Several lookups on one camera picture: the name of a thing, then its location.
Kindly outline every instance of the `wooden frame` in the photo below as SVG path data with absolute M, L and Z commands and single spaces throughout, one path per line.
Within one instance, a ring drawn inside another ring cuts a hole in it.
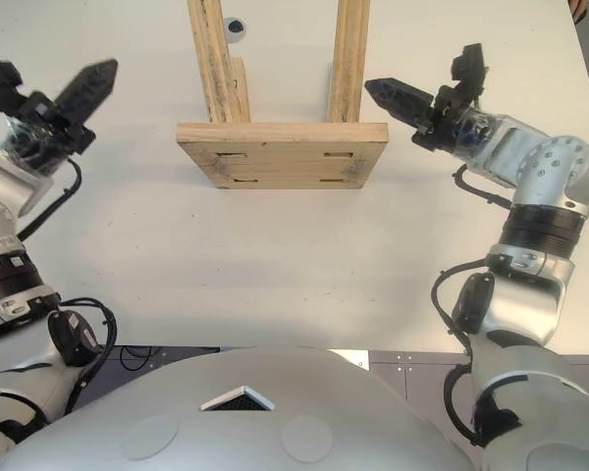
M 359 123 L 370 0 L 339 0 L 328 123 L 250 120 L 241 58 L 230 58 L 220 0 L 187 0 L 210 124 L 178 124 L 177 143 L 219 188 L 360 188 L 388 143 Z

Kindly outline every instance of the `silver robot arm segment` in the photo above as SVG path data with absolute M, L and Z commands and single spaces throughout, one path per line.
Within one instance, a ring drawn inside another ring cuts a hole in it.
M 116 68 L 107 61 L 83 69 L 53 102 L 38 91 L 20 95 L 18 71 L 0 62 L 0 111 L 11 126 L 0 145 L 0 456 L 74 406 L 103 353 L 28 257 L 22 242 L 34 229 L 16 229 L 58 167 L 95 138 L 82 124 L 111 92 Z
M 446 272 L 488 267 L 469 277 L 452 318 L 436 300 L 446 273 L 433 289 L 437 309 L 471 357 L 450 372 L 445 392 L 451 404 L 455 382 L 471 373 L 475 432 L 458 423 L 452 404 L 448 411 L 466 437 L 485 447 L 483 469 L 589 470 L 589 394 L 571 367 L 544 348 L 558 325 L 574 269 L 570 256 L 589 217 L 589 146 L 479 111 L 486 76 L 480 44 L 464 48 L 452 76 L 459 83 L 442 86 L 436 98 L 394 78 L 365 84 L 379 106 L 416 128 L 414 143 L 445 150 L 468 170 L 514 188 L 512 201 L 504 202 L 469 188 L 489 202 L 500 198 L 509 217 L 483 260 Z

